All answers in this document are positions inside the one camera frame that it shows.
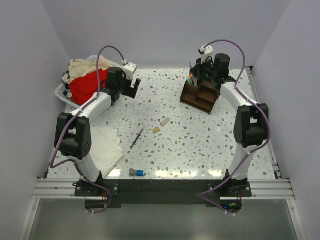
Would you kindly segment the teal capped white marker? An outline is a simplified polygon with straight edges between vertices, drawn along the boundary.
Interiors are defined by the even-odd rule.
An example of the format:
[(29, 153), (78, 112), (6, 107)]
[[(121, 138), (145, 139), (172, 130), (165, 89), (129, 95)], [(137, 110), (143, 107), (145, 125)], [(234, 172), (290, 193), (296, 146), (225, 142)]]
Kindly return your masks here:
[(192, 77), (193, 84), (198, 87), (198, 80), (195, 76)]

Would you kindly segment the purple black pen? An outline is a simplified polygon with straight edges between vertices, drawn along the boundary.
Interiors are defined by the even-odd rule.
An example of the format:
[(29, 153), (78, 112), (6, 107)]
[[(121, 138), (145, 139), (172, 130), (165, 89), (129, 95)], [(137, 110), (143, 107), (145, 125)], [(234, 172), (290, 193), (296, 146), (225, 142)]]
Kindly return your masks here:
[(146, 129), (146, 125), (143, 125), (142, 129), (139, 131), (138, 135), (136, 136), (136, 138), (132, 142), (132, 144), (130, 146), (130, 150), (132, 150), (134, 148), (134, 146), (136, 145), (138, 139), (140, 138), (140, 136), (142, 135), (142, 133), (144, 132), (145, 129)]

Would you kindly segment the beige eraser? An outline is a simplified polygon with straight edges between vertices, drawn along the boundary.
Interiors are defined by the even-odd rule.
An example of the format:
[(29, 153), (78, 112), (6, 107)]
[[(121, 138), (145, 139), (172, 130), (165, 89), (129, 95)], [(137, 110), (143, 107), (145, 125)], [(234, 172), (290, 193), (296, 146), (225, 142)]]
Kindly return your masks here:
[(168, 122), (169, 122), (169, 118), (165, 118), (161, 123), (160, 123), (160, 125), (163, 127), (163, 126), (165, 126)]

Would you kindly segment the grey blue cylinder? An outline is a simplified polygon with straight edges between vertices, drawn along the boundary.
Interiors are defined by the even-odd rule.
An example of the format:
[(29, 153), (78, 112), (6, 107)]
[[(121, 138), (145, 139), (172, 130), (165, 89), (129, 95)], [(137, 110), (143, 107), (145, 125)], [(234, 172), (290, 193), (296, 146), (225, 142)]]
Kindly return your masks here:
[(135, 169), (131, 168), (129, 170), (129, 175), (132, 177), (144, 177), (145, 173), (143, 170), (135, 170)]

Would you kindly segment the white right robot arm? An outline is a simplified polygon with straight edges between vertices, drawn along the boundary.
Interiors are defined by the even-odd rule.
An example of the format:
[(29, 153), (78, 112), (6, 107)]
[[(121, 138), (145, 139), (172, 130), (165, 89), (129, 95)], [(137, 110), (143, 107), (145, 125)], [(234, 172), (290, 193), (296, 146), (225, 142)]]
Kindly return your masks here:
[(223, 192), (233, 197), (241, 190), (238, 181), (248, 177), (254, 154), (270, 140), (269, 107), (252, 100), (238, 88), (236, 79), (230, 76), (230, 57), (227, 54), (219, 53), (215, 57), (211, 53), (200, 54), (190, 72), (200, 86), (204, 81), (210, 81), (218, 95), (236, 111), (233, 128), (236, 150), (225, 175), (228, 181), (222, 185)]

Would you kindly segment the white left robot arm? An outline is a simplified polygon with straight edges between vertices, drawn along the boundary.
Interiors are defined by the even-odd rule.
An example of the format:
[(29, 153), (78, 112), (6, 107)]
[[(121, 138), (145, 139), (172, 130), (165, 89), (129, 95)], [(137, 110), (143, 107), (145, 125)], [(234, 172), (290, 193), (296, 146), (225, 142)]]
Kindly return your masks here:
[(55, 169), (66, 163), (73, 163), (82, 179), (87, 182), (86, 191), (99, 196), (104, 190), (101, 171), (90, 155), (92, 148), (91, 123), (102, 112), (110, 108), (121, 95), (134, 99), (140, 79), (133, 81), (137, 66), (128, 63), (110, 67), (104, 79), (102, 71), (94, 72), (94, 86), (91, 97), (71, 113), (62, 112), (57, 118), (54, 153), (49, 167)]

